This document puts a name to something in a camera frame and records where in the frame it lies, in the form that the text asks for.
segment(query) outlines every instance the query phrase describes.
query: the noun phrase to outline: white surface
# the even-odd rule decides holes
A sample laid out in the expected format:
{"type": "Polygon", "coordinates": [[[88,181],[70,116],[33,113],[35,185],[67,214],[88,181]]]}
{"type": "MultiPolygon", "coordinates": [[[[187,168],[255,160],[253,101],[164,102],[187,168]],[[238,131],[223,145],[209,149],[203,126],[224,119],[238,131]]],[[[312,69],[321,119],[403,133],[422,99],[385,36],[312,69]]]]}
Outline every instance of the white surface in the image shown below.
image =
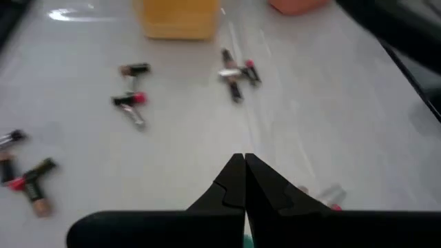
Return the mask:
{"type": "Polygon", "coordinates": [[[42,181],[55,212],[37,219],[24,196],[0,190],[1,247],[62,247],[94,211],[185,209],[234,152],[312,194],[340,183],[345,209],[440,209],[441,125],[376,40],[335,4],[284,17],[258,0],[230,13],[233,2],[203,43],[145,39],[129,1],[37,1],[1,57],[0,133],[31,135],[14,149],[21,171],[60,164],[42,181]],[[46,15],[88,4],[99,21],[46,15]],[[241,106],[216,75],[230,21],[263,79],[240,85],[241,106]],[[117,66],[143,61],[153,73],[139,88],[150,98],[140,133],[110,96],[125,90],[117,66]]]}

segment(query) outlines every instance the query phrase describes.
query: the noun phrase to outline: yellow box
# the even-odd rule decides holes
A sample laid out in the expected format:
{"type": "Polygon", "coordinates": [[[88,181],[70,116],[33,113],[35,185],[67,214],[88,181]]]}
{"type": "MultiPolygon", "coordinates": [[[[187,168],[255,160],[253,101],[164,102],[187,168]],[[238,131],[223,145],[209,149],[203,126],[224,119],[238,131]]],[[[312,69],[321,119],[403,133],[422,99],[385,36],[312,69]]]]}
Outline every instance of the yellow box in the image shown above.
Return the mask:
{"type": "Polygon", "coordinates": [[[218,0],[133,0],[145,35],[155,39],[210,39],[218,0]]]}

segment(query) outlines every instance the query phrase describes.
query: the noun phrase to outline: white table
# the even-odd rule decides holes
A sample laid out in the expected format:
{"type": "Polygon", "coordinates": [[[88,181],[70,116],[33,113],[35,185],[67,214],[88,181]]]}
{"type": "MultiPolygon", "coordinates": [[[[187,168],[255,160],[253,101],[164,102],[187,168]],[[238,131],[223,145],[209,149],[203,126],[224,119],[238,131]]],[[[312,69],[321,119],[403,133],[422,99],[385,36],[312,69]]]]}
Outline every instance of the white table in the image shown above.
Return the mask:
{"type": "Polygon", "coordinates": [[[62,247],[95,211],[185,209],[235,152],[313,195],[340,183],[344,209],[441,208],[441,125],[375,38],[334,3],[284,17],[261,0],[232,12],[235,2],[222,2],[206,43],[145,39],[130,1],[36,2],[0,58],[0,133],[31,135],[14,148],[22,172],[48,156],[60,164],[41,182],[55,212],[35,218],[25,196],[1,189],[1,247],[62,247]],[[60,8],[95,19],[47,15],[60,8]],[[239,106],[216,74],[233,44],[263,79],[240,85],[239,106]],[[144,61],[148,128],[137,132],[110,97],[126,89],[117,67],[144,61]]]}

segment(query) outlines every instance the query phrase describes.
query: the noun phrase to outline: orange object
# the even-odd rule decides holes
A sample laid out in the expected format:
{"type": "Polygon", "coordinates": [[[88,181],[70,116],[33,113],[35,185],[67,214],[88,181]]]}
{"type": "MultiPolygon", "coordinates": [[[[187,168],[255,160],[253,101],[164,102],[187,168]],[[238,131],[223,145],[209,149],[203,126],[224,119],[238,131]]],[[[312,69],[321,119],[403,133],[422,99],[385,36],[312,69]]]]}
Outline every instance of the orange object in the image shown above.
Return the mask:
{"type": "Polygon", "coordinates": [[[282,14],[299,15],[315,10],[329,0],[269,0],[269,3],[282,14]]]}
{"type": "Polygon", "coordinates": [[[133,0],[144,33],[155,39],[210,39],[218,0],[133,0]]]}

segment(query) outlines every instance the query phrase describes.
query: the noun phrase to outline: green object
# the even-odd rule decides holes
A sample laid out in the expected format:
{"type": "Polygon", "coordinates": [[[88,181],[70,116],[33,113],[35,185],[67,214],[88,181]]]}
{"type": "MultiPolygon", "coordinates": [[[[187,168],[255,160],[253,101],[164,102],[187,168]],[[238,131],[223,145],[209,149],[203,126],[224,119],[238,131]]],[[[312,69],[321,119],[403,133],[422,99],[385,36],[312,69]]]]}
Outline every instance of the green object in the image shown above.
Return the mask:
{"type": "Polygon", "coordinates": [[[251,236],[243,236],[243,248],[254,248],[253,238],[251,236]]]}

